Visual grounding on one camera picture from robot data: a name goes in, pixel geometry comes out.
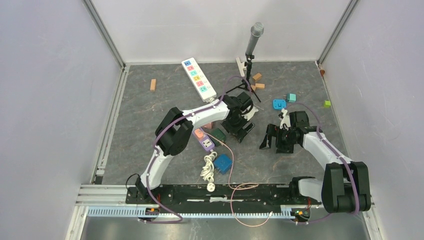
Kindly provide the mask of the purple USB power strip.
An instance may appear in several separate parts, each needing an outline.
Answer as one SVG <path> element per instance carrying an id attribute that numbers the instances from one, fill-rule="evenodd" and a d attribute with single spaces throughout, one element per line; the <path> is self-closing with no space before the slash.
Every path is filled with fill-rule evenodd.
<path id="1" fill-rule="evenodd" d="M 197 141 L 199 142 L 199 144 L 203 147 L 203 149 L 205 150 L 205 151 L 207 151 L 207 152 L 211 152 L 214 148 L 215 148 L 215 144 L 213 143 L 213 141 L 210 139 L 210 137 L 204 132 L 204 130 L 203 130 L 203 132 L 204 132 L 204 134 L 205 134 L 205 136 L 204 136 L 204 138 L 202 138 L 202 139 L 198 139 L 196 136 L 195 136 L 195 134 L 194 134 L 194 131 L 193 131 L 193 136 L 197 139 Z"/>

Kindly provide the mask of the pink cube socket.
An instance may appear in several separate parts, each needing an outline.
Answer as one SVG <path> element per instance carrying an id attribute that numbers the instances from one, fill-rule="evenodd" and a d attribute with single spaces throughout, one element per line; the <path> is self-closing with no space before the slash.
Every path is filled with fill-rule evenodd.
<path id="1" fill-rule="evenodd" d="M 202 127 L 205 128 L 205 129 L 211 130 L 211 129 L 213 129 L 213 122 L 209 122 L 209 123 L 203 125 Z"/>

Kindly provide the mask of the pink charger plug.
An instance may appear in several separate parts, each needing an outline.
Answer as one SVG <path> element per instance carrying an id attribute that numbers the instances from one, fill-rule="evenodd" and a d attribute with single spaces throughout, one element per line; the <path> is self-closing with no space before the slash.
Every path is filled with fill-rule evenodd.
<path id="1" fill-rule="evenodd" d="M 201 128 L 198 128 L 194 131 L 194 135 L 198 138 L 198 139 L 203 139 L 205 137 L 204 131 Z"/>

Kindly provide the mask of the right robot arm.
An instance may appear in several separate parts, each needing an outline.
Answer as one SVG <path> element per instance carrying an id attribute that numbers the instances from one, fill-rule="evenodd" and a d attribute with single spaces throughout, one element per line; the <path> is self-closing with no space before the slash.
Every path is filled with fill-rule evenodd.
<path id="1" fill-rule="evenodd" d="M 280 125 L 267 125 L 259 149 L 275 145 L 276 153 L 292 154 L 294 146 L 299 145 L 324 170 L 322 180 L 311 176 L 293 177 L 289 183 L 289 199 L 295 204 L 314 199 L 330 214 L 369 211 L 372 200 L 367 165 L 353 161 L 339 151 L 319 126 L 310 124 L 305 111 L 287 112 L 284 109 L 279 117 Z"/>

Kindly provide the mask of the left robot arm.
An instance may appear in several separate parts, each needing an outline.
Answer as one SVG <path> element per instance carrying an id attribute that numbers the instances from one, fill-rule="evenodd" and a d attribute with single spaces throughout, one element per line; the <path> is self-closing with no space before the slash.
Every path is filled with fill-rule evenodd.
<path id="1" fill-rule="evenodd" d="M 155 131 L 153 154 L 147 168 L 136 180 L 139 199 L 145 204 L 156 200 L 156 188 L 161 184 L 166 168 L 173 157 L 187 147 L 194 130 L 221 121 L 225 131 L 242 142 L 255 126 L 249 122 L 248 116 L 253 113 L 253 107 L 251 97 L 242 92 L 238 96 L 225 94 L 220 99 L 194 109 L 171 108 Z"/>

